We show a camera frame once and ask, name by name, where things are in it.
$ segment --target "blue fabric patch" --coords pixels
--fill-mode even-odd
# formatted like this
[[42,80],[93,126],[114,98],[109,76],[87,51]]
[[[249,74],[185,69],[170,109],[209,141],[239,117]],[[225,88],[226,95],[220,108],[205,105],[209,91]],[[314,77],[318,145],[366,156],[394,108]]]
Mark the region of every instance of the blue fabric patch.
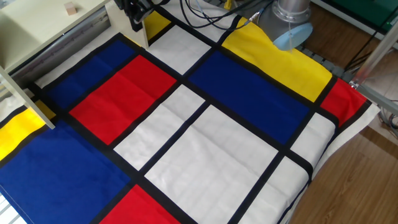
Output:
[[133,49],[117,40],[89,59],[61,83],[49,90],[47,94],[65,109],[132,54],[134,54]]
[[282,144],[309,111],[221,52],[215,52],[189,80]]
[[62,121],[0,169],[0,191],[34,223],[89,223],[129,181]]

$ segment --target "cable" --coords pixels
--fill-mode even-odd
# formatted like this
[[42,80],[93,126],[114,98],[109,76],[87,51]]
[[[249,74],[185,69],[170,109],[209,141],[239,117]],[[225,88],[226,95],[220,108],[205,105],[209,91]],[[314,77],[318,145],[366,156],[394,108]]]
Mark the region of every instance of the cable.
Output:
[[384,108],[378,105],[380,108],[379,112],[379,119],[380,122],[387,125],[393,134],[395,134],[396,138],[398,138],[398,124],[394,123],[394,119],[398,118],[398,116],[391,114],[390,117],[387,118],[386,112],[384,111]]
[[[256,2],[256,1],[258,1],[258,2],[255,3],[255,5],[253,5],[253,6],[251,6],[251,7],[245,9],[246,6],[248,6],[248,5],[250,5],[251,3]],[[244,3],[244,4],[240,5],[240,6],[238,6],[237,8],[233,9],[232,11],[227,12],[226,14],[224,14],[224,15],[222,15],[222,16],[215,16],[215,17],[210,17],[210,16],[206,15],[205,12],[203,11],[203,9],[201,8],[201,6],[200,6],[198,0],[196,0],[196,2],[197,2],[197,6],[199,7],[199,10],[198,10],[198,9],[194,9],[194,8],[191,6],[190,0],[185,0],[185,3],[187,4],[188,9],[189,9],[195,16],[197,16],[197,17],[199,17],[199,18],[201,18],[201,19],[206,19],[209,23],[208,23],[208,24],[205,24],[205,25],[202,25],[202,26],[196,26],[196,27],[193,26],[193,25],[189,22],[188,18],[186,17],[185,11],[184,11],[183,6],[182,6],[182,7],[181,7],[182,13],[183,13],[184,18],[185,18],[185,20],[187,21],[187,23],[188,23],[189,26],[191,26],[192,28],[202,28],[202,27],[206,27],[206,26],[208,26],[208,25],[213,25],[213,26],[215,26],[215,27],[218,28],[218,29],[227,30],[227,31],[234,31],[234,30],[238,30],[238,29],[243,28],[244,26],[248,25],[251,21],[253,21],[257,16],[259,16],[260,13],[261,13],[264,9],[266,9],[269,5],[272,4],[272,1],[270,1],[263,9],[261,9],[259,12],[256,12],[252,17],[250,17],[250,19],[247,20],[242,26],[236,27],[236,28],[234,28],[234,29],[230,29],[230,28],[220,27],[220,26],[216,25],[215,23],[218,22],[219,20],[221,20],[222,18],[224,18],[224,17],[226,17],[226,16],[229,16],[229,14],[232,14],[233,12],[245,11],[245,10],[251,9],[251,8],[253,8],[253,7],[256,7],[258,4],[260,4],[260,3],[262,2],[262,0],[253,0],[253,1],[246,2],[246,3]],[[194,12],[194,11],[202,13],[203,16],[197,14],[197,13]]]
[[[180,7],[181,7],[182,15],[184,16],[184,19],[186,20],[186,22],[188,23],[188,25],[189,25],[190,27],[192,27],[192,28],[200,29],[200,28],[204,28],[204,27],[213,25],[213,26],[215,26],[215,27],[217,27],[217,28],[219,28],[219,29],[223,29],[223,30],[236,30],[236,29],[240,29],[241,27],[238,27],[238,28],[235,28],[235,29],[225,29],[225,28],[222,28],[222,27],[218,27],[217,25],[215,25],[215,23],[218,22],[218,21],[220,21],[222,18],[225,18],[225,17],[227,17],[227,16],[229,16],[229,15],[232,15],[232,14],[235,13],[235,12],[238,12],[238,11],[244,9],[246,6],[248,6],[248,5],[252,4],[252,3],[254,3],[255,1],[258,1],[258,0],[251,0],[251,1],[245,2],[244,4],[240,5],[239,7],[237,7],[237,8],[235,8],[235,9],[233,9],[233,10],[227,12],[226,14],[224,14],[224,15],[222,15],[222,16],[215,16],[215,17],[209,17],[209,16],[207,16],[207,15],[203,12],[203,10],[201,9],[200,5],[198,4],[198,7],[201,9],[200,12],[201,12],[201,13],[203,14],[203,16],[205,17],[205,18],[202,18],[202,17],[201,17],[201,18],[202,18],[202,19],[206,19],[206,20],[209,22],[208,24],[204,24],[204,25],[201,25],[201,26],[194,26],[194,25],[192,25],[192,24],[190,23],[190,21],[188,20],[187,15],[186,15],[186,13],[185,13],[185,10],[184,10],[184,8],[183,8],[182,0],[180,0]],[[185,0],[185,2],[186,2],[186,4],[187,4],[188,8],[193,12],[193,10],[192,10],[192,9],[190,8],[190,6],[188,5],[187,0]]]

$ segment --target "red square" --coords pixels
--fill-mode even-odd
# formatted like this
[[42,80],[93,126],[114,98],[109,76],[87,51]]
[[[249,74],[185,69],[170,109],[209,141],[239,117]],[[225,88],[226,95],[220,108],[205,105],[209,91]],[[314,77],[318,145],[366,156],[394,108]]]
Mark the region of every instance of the red square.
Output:
[[339,120],[339,127],[352,117],[366,102],[366,98],[341,79],[323,100],[321,107]]
[[138,185],[109,212],[100,224],[178,224],[161,205]]
[[138,56],[70,114],[109,145],[174,83],[174,78]]

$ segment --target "fabric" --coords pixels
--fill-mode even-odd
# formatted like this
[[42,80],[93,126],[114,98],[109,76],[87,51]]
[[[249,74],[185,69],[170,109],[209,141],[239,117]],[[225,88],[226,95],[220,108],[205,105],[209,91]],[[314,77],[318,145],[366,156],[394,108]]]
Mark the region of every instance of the fabric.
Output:
[[291,149],[315,167],[335,129],[331,121],[315,113]]
[[256,26],[232,31],[239,16],[217,22],[230,30],[192,29],[171,0],[148,21],[149,50],[110,28],[32,85],[55,129],[0,102],[14,223],[285,224],[379,111]]
[[[242,18],[238,26],[243,25]],[[296,49],[281,51],[253,23],[234,31],[223,47],[260,68],[270,77],[312,102],[328,84],[331,73]]]
[[180,86],[114,150],[134,168],[141,169],[203,102]]
[[321,107],[338,118],[339,127],[343,125],[366,102],[366,99],[343,80],[337,80]]
[[5,120],[13,111],[23,106],[23,102],[19,101],[15,96],[10,96],[0,102],[0,124]]
[[179,222],[136,185],[101,221],[101,224],[114,223],[178,224]]
[[151,13],[147,18],[144,19],[145,30],[147,33],[148,40],[151,40],[156,34],[170,24],[170,21],[165,19],[157,12]]
[[43,112],[43,114],[48,118],[48,119],[52,119],[55,117],[55,113],[50,110],[50,108],[48,108],[47,105],[45,105],[43,103],[43,101],[38,100],[35,102],[36,106],[39,108],[39,110],[41,110],[41,112]]
[[4,159],[21,141],[44,124],[30,109],[13,117],[10,122],[0,128],[0,160]]
[[188,128],[146,178],[196,222],[227,223],[258,179],[234,157]]
[[141,56],[87,96],[70,114],[111,144],[175,80]]
[[277,223],[306,181],[301,167],[283,159],[239,223]]
[[210,46],[183,29],[173,27],[153,43],[148,51],[179,74],[184,75],[209,49]]
[[0,169],[0,185],[33,223],[89,223],[129,179],[71,127],[55,125]]
[[79,69],[70,71],[72,74],[59,85],[50,89],[48,94],[59,106],[66,108],[133,53],[133,49],[116,41]]
[[282,144],[309,111],[220,52],[196,70],[190,81]]

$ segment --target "yellow fabric patch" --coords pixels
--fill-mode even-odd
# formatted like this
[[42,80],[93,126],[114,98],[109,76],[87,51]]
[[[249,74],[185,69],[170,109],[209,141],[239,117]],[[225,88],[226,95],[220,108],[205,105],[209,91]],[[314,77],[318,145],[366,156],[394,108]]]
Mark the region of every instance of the yellow fabric patch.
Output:
[[12,152],[29,134],[45,123],[30,109],[13,117],[0,129],[0,160]]
[[161,16],[159,13],[151,13],[147,18],[144,19],[145,31],[147,32],[148,40],[153,38],[169,24],[170,21]]
[[[242,18],[238,27],[246,21]],[[292,53],[279,50],[253,23],[230,34],[223,47],[312,102],[331,79],[328,70],[298,50],[293,49]]]
[[43,103],[43,101],[41,100],[37,100],[35,102],[36,106],[43,112],[43,114],[48,118],[48,119],[52,119],[53,117],[55,117],[55,113],[50,110],[50,108],[48,108],[47,105],[45,105]]

